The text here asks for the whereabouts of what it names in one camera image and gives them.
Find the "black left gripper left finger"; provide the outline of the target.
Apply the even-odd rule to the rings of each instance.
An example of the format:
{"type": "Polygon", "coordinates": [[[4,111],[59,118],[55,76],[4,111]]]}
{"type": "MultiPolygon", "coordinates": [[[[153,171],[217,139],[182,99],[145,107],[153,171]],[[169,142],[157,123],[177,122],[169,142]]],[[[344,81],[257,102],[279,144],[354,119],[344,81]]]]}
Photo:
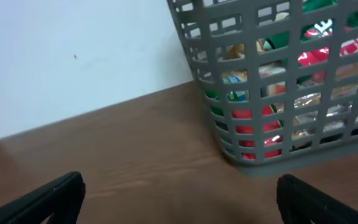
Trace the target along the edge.
{"type": "Polygon", "coordinates": [[[75,224],[85,198],[80,172],[69,172],[0,207],[0,223],[75,224]]]}

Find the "green coffee sachet bag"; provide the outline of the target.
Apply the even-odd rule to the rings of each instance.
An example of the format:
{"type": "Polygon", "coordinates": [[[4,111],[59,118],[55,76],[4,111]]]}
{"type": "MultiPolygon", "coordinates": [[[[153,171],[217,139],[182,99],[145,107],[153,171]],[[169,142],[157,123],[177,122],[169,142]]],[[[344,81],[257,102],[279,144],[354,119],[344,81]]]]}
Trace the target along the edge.
{"type": "Polygon", "coordinates": [[[259,7],[258,38],[262,54],[274,58],[259,67],[263,79],[284,85],[323,83],[329,70],[343,81],[358,77],[358,1],[275,1],[259,7]]]}

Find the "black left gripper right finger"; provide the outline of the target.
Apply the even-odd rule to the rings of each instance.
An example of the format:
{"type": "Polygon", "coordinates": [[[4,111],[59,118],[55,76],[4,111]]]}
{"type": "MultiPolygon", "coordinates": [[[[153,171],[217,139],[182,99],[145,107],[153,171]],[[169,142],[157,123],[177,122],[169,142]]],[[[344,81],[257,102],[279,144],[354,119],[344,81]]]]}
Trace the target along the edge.
{"type": "Polygon", "coordinates": [[[277,205],[284,224],[358,224],[357,210],[290,174],[278,178],[277,205]]]}

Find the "red orange pasta packet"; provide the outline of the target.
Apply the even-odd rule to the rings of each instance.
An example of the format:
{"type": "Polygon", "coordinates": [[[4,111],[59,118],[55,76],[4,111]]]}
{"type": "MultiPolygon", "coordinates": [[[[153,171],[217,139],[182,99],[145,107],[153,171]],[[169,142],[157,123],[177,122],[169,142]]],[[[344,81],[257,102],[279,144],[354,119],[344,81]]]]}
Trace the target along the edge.
{"type": "Polygon", "coordinates": [[[246,102],[232,110],[251,110],[251,118],[233,118],[234,141],[245,161],[278,157],[336,147],[358,148],[358,77],[335,79],[327,72],[323,83],[299,85],[291,76],[284,85],[275,77],[263,79],[247,70],[247,81],[228,84],[229,91],[249,91],[246,102]],[[252,126],[252,134],[236,132],[252,126]]]}

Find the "beige bread bag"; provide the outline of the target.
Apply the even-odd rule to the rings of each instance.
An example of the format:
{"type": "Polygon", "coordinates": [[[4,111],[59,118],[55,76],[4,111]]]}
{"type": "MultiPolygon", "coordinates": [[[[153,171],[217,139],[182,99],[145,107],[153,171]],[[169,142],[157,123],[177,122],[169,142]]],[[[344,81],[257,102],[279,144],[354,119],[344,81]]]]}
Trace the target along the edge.
{"type": "MultiPolygon", "coordinates": [[[[258,53],[264,52],[264,41],[259,39],[256,42],[256,48],[258,53]]],[[[246,56],[245,45],[235,44],[226,53],[224,60],[233,60],[238,58],[244,58],[246,56]]]]}

